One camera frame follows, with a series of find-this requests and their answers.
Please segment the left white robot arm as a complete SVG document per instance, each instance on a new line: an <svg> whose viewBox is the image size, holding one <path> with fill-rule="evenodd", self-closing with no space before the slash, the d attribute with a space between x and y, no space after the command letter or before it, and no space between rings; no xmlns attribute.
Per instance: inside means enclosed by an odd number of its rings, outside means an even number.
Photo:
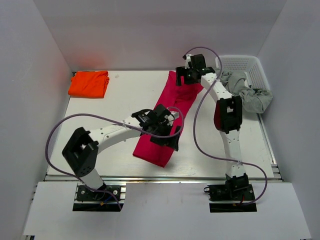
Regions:
<svg viewBox="0 0 320 240"><path fill-rule="evenodd" d="M62 150L62 156L74 175L87 187L88 193L99 200L105 196L106 185L96 170L98 155L107 148L128 139L143 135L150 136L150 141L161 147L179 149L182 125L174 126L177 120L184 120L183 113L176 107L162 104L154 109L142 109L132 113L121 122L94 130L77 128Z"/></svg>

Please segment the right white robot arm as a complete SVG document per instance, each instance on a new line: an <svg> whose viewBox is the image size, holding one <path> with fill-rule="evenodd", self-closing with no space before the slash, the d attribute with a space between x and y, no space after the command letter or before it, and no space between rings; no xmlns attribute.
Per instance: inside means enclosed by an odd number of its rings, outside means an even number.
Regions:
<svg viewBox="0 0 320 240"><path fill-rule="evenodd" d="M222 138L226 169L226 195L236 200L244 193L249 185L248 176L242 163L240 148L240 129L243 122L242 100L232 95L219 80L222 69L216 72L206 65L202 54L185 54L185 65L177 67L176 85L200 84L206 89L205 97L210 95L215 102L213 123Z"/></svg>

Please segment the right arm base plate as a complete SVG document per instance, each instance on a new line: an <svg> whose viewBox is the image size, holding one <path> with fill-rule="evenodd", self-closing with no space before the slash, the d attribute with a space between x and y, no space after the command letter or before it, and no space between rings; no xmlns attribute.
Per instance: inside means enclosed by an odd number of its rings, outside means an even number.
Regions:
<svg viewBox="0 0 320 240"><path fill-rule="evenodd" d="M211 184L203 189L209 196L210 213L254 213L257 212L256 203L246 205L255 200L252 185L247 189L240 190L231 196L224 184Z"/></svg>

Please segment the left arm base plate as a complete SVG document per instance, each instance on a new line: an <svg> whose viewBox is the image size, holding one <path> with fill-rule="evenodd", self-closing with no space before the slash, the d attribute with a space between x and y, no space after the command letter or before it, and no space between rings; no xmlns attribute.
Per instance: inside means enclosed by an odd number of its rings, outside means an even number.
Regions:
<svg viewBox="0 0 320 240"><path fill-rule="evenodd" d="M106 190L113 193L122 208L125 201L126 187L124 185L107 185ZM78 185L72 207L73 212L120 212L117 201L104 192L93 192L84 185Z"/></svg>

